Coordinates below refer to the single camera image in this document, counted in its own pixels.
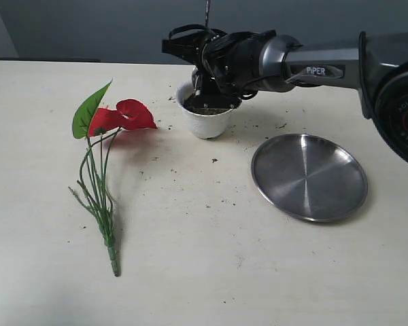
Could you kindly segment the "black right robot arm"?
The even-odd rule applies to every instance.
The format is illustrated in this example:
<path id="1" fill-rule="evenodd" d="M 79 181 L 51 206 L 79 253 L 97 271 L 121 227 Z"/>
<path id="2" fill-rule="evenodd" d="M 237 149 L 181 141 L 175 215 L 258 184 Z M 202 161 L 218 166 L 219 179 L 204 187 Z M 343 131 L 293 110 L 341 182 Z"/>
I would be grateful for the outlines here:
<path id="1" fill-rule="evenodd" d="M 362 114 L 408 163 L 408 32 L 312 46 L 274 31 L 206 37 L 187 102 L 234 109 L 260 91 L 330 86 L 357 91 Z"/>

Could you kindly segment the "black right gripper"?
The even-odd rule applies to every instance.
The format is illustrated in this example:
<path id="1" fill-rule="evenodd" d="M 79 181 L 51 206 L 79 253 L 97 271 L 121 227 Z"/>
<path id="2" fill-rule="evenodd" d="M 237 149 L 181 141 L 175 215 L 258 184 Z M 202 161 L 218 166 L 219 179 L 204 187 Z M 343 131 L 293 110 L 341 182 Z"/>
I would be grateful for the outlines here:
<path id="1" fill-rule="evenodd" d="M 240 98 L 253 98 L 264 33 L 213 32 L 201 50 L 190 95 L 193 109 L 236 109 Z"/>

